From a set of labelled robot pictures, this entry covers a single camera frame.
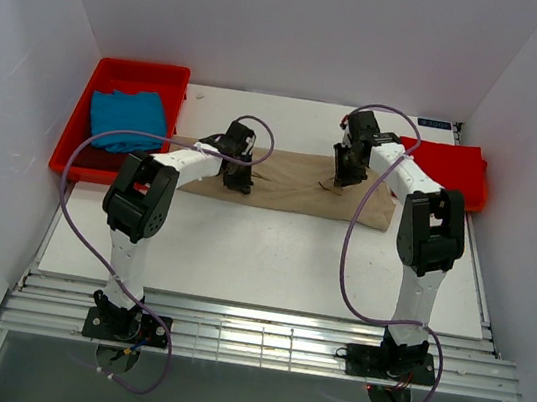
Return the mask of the beige t shirt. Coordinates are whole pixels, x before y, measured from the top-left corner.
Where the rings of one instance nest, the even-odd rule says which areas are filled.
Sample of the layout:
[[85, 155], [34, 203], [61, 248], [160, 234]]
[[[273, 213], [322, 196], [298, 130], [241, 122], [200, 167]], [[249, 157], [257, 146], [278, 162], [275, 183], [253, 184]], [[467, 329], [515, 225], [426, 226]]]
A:
[[219, 176], [184, 184], [180, 189], [244, 206], [349, 221], [378, 174], [368, 170], [366, 180], [341, 188], [334, 185], [334, 172], [332, 157], [275, 150], [266, 161], [252, 167], [254, 185], [247, 195], [227, 189]]

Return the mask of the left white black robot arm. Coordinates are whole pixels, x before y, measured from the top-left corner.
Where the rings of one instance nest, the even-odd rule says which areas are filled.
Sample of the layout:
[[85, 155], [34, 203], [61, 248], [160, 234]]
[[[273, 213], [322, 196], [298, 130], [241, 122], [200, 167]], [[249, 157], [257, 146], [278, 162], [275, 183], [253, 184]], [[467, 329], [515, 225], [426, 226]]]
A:
[[138, 302], [146, 248], [164, 226], [175, 190], [220, 175], [223, 185], [251, 193], [251, 162], [256, 135], [240, 121], [223, 134], [208, 136], [170, 153], [131, 153], [102, 202], [110, 228], [114, 270], [105, 288], [94, 293], [101, 322], [121, 341], [141, 327]]

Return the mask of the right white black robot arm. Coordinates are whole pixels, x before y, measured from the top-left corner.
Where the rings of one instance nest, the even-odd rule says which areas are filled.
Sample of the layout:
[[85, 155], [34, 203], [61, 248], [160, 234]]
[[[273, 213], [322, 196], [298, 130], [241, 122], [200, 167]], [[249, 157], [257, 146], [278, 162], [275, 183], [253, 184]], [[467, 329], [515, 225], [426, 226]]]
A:
[[381, 131], [374, 110], [365, 105], [342, 119], [333, 180], [349, 187], [374, 171], [394, 193], [403, 208], [395, 244], [403, 272], [393, 317], [376, 322], [381, 343], [347, 344], [342, 358], [348, 375], [429, 386], [443, 363], [428, 349], [439, 342], [429, 321], [445, 275], [464, 253], [465, 199], [430, 178], [396, 134]]

